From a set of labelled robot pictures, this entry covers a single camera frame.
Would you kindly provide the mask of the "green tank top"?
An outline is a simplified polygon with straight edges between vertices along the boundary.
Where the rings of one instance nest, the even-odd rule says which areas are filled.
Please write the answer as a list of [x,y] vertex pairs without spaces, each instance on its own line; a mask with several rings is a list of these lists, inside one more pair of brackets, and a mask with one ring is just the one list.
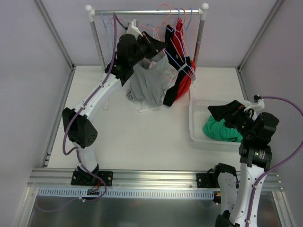
[[208,121],[203,126],[203,131],[207,137],[214,140],[240,143],[243,139],[235,128],[225,126],[224,119],[217,122],[212,115],[209,116]]

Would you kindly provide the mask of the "light blue wire hanger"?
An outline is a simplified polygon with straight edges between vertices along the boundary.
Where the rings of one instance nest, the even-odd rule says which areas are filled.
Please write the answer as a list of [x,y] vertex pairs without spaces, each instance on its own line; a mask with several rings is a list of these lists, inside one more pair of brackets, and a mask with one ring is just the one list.
[[101,10],[101,17],[106,33],[109,60],[111,60],[112,52],[113,52],[113,32],[114,32],[112,25],[112,16],[105,16],[104,11]]

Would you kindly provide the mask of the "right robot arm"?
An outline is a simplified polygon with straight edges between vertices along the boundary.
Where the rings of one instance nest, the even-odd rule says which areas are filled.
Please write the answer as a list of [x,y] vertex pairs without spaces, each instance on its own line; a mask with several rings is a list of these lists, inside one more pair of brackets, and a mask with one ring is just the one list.
[[221,213],[217,227],[256,227],[262,186],[270,169],[272,152],[269,142],[276,132],[279,120],[267,112],[256,119],[254,106],[246,107],[234,100],[226,105],[208,107],[212,117],[224,120],[224,125],[236,129],[242,136],[239,147],[241,175],[234,167],[219,163],[211,176],[212,184],[220,188]]

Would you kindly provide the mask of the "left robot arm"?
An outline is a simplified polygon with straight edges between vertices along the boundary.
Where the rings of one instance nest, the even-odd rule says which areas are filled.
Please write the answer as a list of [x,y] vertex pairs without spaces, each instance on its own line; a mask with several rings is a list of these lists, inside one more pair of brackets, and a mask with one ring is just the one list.
[[[165,49],[166,43],[158,41],[143,32],[138,37],[124,34],[114,39],[111,62],[105,68],[105,77],[94,90],[73,109],[66,107],[62,112],[64,155],[75,151],[79,165],[74,170],[71,184],[76,186],[105,186],[111,183],[107,177],[110,172],[99,170],[93,143],[98,132],[93,125],[94,116],[109,99],[110,95],[121,88],[132,76],[133,67],[144,58],[151,59]],[[74,147],[66,150],[66,142]]]

